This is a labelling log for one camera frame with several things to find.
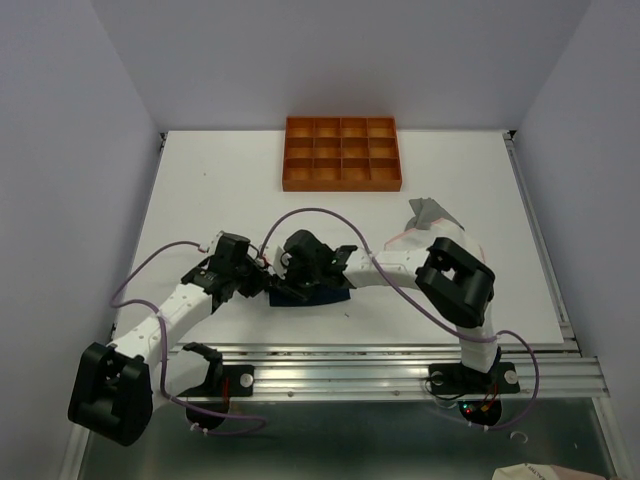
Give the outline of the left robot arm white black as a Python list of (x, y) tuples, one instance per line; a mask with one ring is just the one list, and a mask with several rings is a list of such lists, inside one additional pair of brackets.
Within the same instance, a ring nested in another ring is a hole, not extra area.
[(268, 284), (269, 274), (250, 256), (250, 247), (245, 237), (220, 233), (160, 306), (142, 303), (151, 311), (146, 319), (107, 345), (88, 346), (68, 419), (123, 446), (138, 440), (158, 397), (173, 398), (166, 390), (169, 350), (235, 293), (255, 296)]

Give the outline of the navy blue underwear white trim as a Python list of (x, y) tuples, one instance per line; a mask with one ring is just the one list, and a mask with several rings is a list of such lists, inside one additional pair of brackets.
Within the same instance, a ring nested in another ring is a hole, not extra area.
[(312, 295), (306, 305), (273, 305), (272, 304), (272, 286), (270, 286), (267, 289), (267, 293), (268, 293), (269, 305), (271, 307), (283, 307), (283, 308), (332, 305), (340, 302), (346, 302), (351, 299), (350, 291), (348, 289), (345, 289), (345, 293), (343, 295)]

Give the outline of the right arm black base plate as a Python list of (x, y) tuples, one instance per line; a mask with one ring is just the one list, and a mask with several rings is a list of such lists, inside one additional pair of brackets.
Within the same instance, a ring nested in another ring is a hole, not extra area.
[(462, 363), (436, 363), (428, 368), (430, 390), (438, 396), (517, 394), (521, 391), (515, 366), (499, 362), (488, 373), (481, 373)]

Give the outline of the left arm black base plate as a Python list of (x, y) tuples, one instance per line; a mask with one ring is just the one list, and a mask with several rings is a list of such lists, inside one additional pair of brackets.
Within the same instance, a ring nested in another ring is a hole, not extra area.
[(178, 393), (181, 397), (214, 397), (229, 399), (253, 395), (255, 368), (250, 364), (208, 364)]

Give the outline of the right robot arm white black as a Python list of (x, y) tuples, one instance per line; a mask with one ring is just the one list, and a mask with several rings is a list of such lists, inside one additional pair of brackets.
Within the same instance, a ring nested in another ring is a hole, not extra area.
[(319, 287), (422, 292), (438, 312), (434, 319), (460, 340), (463, 384), (482, 390), (495, 380), (498, 345), (490, 321), (495, 274), (454, 240), (439, 236), (428, 247), (375, 253), (356, 245), (333, 249), (299, 230), (269, 249), (267, 259), (278, 287), (300, 300)]

